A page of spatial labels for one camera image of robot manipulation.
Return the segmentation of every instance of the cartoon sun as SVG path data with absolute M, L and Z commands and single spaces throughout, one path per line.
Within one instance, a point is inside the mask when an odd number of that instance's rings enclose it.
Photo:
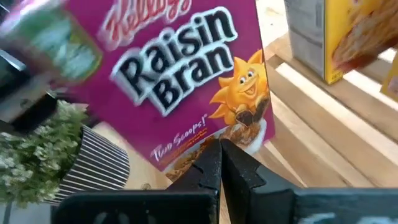
M 221 89 L 210 100 L 219 103 L 212 119 L 224 117 L 227 125 L 237 123 L 236 115 L 242 111 L 256 112 L 259 103 L 268 99 L 269 90 L 262 50 L 258 50 L 246 62 L 234 58 L 233 77 L 218 78 Z

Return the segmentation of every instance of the striped pot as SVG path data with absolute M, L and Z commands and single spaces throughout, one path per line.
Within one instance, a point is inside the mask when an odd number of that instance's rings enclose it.
M 121 190 L 130 173 L 128 154 L 125 150 L 92 131 L 82 128 L 83 135 L 79 155 L 60 183 L 60 190 L 53 200 L 58 205 L 71 194 L 85 190 Z

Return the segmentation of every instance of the raisin bran cereal box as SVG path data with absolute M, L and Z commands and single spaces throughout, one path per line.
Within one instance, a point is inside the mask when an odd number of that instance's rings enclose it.
M 254 1 L 28 0 L 1 32 L 172 180 L 209 139 L 274 135 Z
M 398 102 L 398 54 L 392 61 L 392 67 L 387 78 L 383 81 L 381 93 Z
M 293 55 L 332 84 L 398 43 L 397 0 L 285 0 Z

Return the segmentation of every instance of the green leaves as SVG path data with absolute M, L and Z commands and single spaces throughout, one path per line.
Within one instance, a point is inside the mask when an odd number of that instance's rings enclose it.
M 87 115 L 64 101 L 58 111 L 26 137 L 0 134 L 0 201 L 51 199 L 78 154 L 81 121 Z

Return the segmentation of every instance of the wooden table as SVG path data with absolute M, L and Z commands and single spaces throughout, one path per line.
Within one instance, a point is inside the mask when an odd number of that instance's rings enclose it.
M 276 136 L 254 157 L 301 187 L 398 187 L 398 104 L 379 93 L 395 52 L 327 86 L 292 58 L 283 1 L 258 0 L 257 9 Z M 127 189 L 171 184 L 107 124 L 95 129 L 129 152 Z M 220 212 L 230 223 L 224 198 Z

